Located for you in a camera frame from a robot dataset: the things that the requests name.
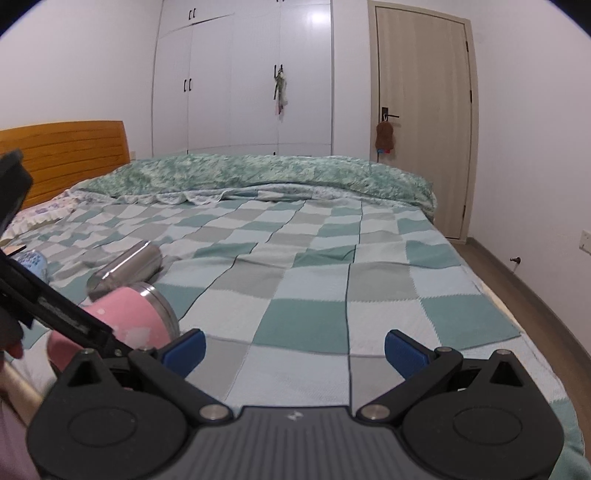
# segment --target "wooden headboard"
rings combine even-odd
[[[129,163],[120,121],[61,122],[0,131],[0,154],[16,148],[22,150],[23,165],[33,177],[23,208]]]

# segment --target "white wardrobe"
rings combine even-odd
[[[152,133],[155,156],[330,155],[330,0],[164,0]]]

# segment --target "bed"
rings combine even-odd
[[[94,271],[140,240],[155,242],[165,258],[154,285],[181,331],[207,335],[206,358],[187,379],[236,410],[349,404],[355,412],[402,381],[384,357],[391,329],[471,358],[510,349],[564,426],[552,478],[591,478],[562,383],[433,227],[424,180],[344,157],[129,163],[122,124],[76,123],[68,133],[57,126],[66,124],[29,127],[51,148],[48,156],[24,149],[36,182],[28,205],[64,189],[74,203],[10,240],[43,253],[51,286],[70,300],[87,304]],[[0,150],[32,145],[24,133],[5,138],[0,132]],[[54,381],[47,336],[36,323],[24,358],[13,361],[42,392]]]

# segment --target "metal screw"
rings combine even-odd
[[[368,420],[383,420],[390,415],[390,409],[386,405],[373,403],[361,409],[361,415]]]
[[[230,410],[225,405],[211,404],[205,405],[199,410],[199,414],[207,420],[216,421],[223,420],[230,415]]]

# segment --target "white wall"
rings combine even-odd
[[[151,156],[154,50],[162,0],[45,0],[0,38],[0,129],[123,120]]]
[[[516,274],[591,353],[591,38],[548,0],[400,0],[468,18],[480,131],[470,236]],[[333,0],[335,154],[369,158],[366,0]]]

